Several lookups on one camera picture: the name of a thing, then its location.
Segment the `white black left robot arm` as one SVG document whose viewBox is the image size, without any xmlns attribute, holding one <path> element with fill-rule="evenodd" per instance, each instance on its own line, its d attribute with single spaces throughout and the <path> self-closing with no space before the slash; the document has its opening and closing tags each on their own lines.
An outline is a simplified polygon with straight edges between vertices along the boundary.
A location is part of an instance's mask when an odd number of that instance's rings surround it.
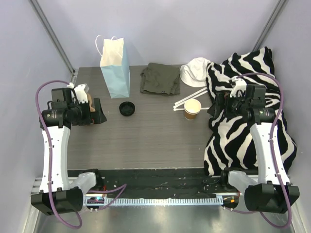
<svg viewBox="0 0 311 233">
<path fill-rule="evenodd" d="M 47 216 L 53 215 L 49 194 L 60 214 L 79 212 L 84 195 L 100 193 L 104 182 L 98 169 L 81 172 L 74 181 L 68 177 L 67 152 L 73 126 L 102 124 L 107 121 L 100 99 L 92 99 L 87 84 L 52 89 L 52 100 L 42 111 L 40 127 L 44 138 L 44 168 L 39 193 L 31 204 Z"/>
</svg>

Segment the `brown paper coffee cup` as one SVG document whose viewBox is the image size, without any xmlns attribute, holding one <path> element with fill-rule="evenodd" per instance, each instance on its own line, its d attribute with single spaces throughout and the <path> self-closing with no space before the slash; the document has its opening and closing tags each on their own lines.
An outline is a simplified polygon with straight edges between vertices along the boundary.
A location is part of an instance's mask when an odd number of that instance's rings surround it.
<svg viewBox="0 0 311 233">
<path fill-rule="evenodd" d="M 197 115 L 201 111 L 201 103 L 196 99 L 187 100 L 184 104 L 184 117 L 187 120 L 196 119 Z"/>
</svg>

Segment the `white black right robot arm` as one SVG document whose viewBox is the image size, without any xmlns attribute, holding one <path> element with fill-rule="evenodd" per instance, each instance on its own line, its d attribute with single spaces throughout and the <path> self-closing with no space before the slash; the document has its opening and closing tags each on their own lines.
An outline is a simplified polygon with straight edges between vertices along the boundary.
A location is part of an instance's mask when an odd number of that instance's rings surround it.
<svg viewBox="0 0 311 233">
<path fill-rule="evenodd" d="M 258 162 L 258 179 L 255 181 L 241 170 L 226 168 L 221 173 L 220 188 L 226 192 L 236 188 L 242 192 L 247 210 L 284 214 L 299 198 L 286 174 L 274 131 L 277 118 L 272 108 L 267 108 L 266 88 L 248 84 L 244 91 L 220 92 L 208 113 L 214 117 L 224 113 L 228 118 L 242 116 L 254 141 Z"/>
</svg>

